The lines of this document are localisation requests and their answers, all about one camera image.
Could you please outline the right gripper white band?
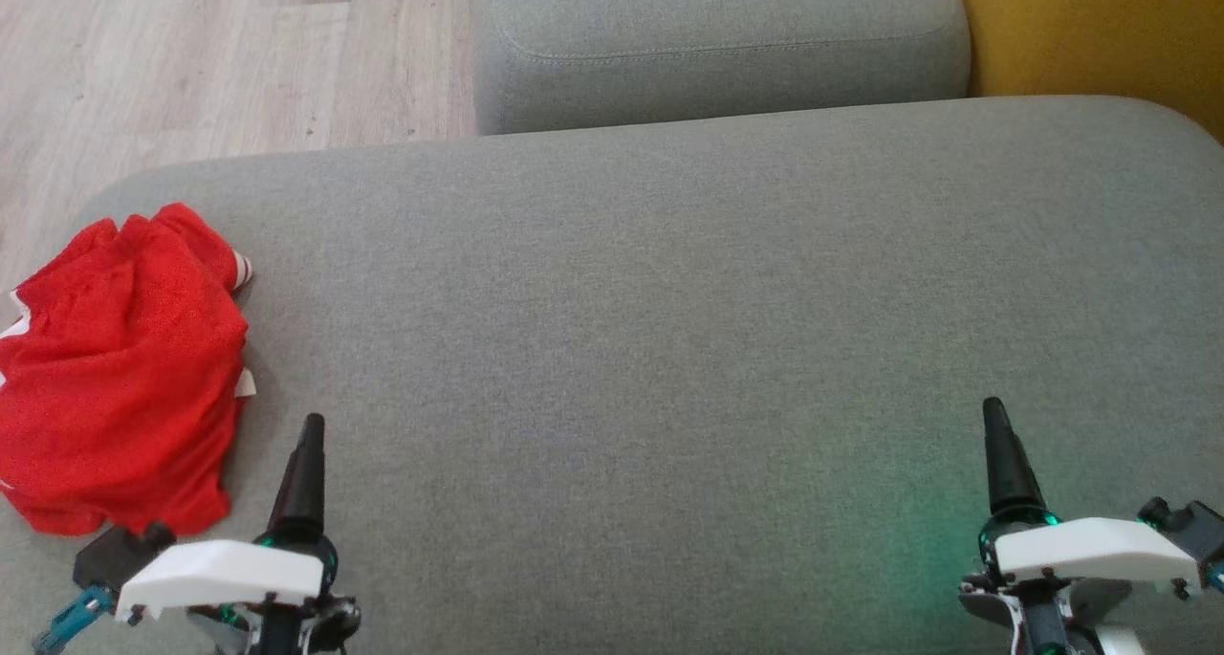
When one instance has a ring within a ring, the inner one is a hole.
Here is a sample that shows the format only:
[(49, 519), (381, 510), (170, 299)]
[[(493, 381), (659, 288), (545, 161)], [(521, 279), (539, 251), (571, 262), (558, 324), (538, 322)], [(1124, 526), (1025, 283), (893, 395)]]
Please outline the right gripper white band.
[(983, 402), (983, 432), (991, 515), (978, 535), (979, 571), (960, 584), (962, 608), (1009, 629), (1006, 655), (1147, 655), (1133, 628), (1106, 616), (1137, 584), (1198, 597), (1200, 564), (1144, 523), (1045, 511), (998, 397)]

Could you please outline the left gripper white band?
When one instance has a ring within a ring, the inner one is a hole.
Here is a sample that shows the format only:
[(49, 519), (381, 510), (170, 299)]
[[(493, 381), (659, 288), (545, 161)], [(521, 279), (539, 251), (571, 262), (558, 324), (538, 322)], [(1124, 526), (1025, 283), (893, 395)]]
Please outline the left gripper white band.
[(122, 585), (115, 619), (135, 624), (181, 610), (218, 655), (348, 655), (362, 610), (332, 591), (339, 555), (324, 519), (326, 420), (307, 414), (268, 533), (166, 548)]

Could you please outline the red Bulls 23 shorts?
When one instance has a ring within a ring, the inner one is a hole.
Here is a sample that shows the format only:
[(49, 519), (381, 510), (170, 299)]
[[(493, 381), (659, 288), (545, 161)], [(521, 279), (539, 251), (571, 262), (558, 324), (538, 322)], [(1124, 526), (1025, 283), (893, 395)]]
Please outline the red Bulls 23 shorts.
[(0, 495), (35, 533), (195, 535), (228, 514), (244, 271), (214, 238), (78, 238), (18, 288), (31, 320), (0, 338)]

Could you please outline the large grey sofa seat cushion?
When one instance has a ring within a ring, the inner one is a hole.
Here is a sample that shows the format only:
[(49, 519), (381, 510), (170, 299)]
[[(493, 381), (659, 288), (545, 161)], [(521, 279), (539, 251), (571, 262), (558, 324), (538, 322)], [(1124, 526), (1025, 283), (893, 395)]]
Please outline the large grey sofa seat cushion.
[(157, 168), (248, 255), (213, 529), (327, 425), (349, 655), (1004, 655), (962, 611), (998, 395), (1062, 518), (1224, 513), (1224, 144), (961, 98)]

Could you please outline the yellow upholstered cushion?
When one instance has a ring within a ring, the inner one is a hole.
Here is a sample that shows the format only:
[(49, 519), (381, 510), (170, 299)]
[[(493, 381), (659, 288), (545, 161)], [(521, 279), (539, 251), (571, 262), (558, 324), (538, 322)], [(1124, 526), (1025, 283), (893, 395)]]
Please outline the yellow upholstered cushion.
[(962, 0), (973, 95), (1159, 103), (1224, 144), (1224, 0)]

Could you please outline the small grey sofa cushion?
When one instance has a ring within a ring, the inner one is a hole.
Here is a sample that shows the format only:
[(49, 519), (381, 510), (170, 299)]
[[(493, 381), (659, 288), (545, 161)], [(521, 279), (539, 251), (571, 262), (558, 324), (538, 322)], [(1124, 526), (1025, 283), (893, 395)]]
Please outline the small grey sofa cushion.
[(477, 0), (480, 133), (963, 98), (962, 0)]

